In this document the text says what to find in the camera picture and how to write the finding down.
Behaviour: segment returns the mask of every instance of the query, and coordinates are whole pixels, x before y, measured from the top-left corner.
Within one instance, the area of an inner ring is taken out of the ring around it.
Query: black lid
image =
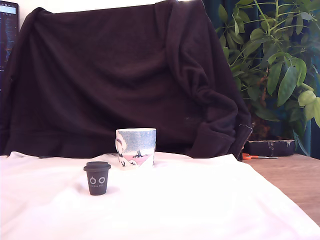
[[[86,163],[86,166],[83,168],[87,172],[102,172],[107,171],[111,168],[111,165],[106,161],[90,161]]]

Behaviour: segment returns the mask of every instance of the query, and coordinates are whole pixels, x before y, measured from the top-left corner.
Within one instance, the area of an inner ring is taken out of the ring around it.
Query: cup illustration
[[[123,167],[152,167],[155,161],[155,128],[116,130],[115,147]]]

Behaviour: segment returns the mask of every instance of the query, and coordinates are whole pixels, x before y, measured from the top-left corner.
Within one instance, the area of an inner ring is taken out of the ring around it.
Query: small black cup
[[[108,172],[111,165],[105,161],[90,161],[83,168],[88,178],[91,195],[103,195],[107,191]]]

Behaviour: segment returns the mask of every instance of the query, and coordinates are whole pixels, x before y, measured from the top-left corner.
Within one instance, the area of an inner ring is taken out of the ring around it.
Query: blue and white cup
[[[152,167],[155,164],[155,128],[127,128],[115,131],[115,147],[123,167]]]

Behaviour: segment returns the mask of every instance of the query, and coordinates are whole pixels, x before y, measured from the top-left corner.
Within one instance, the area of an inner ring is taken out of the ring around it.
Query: wooden surface
[[[294,155],[244,160],[320,226],[320,160]]]

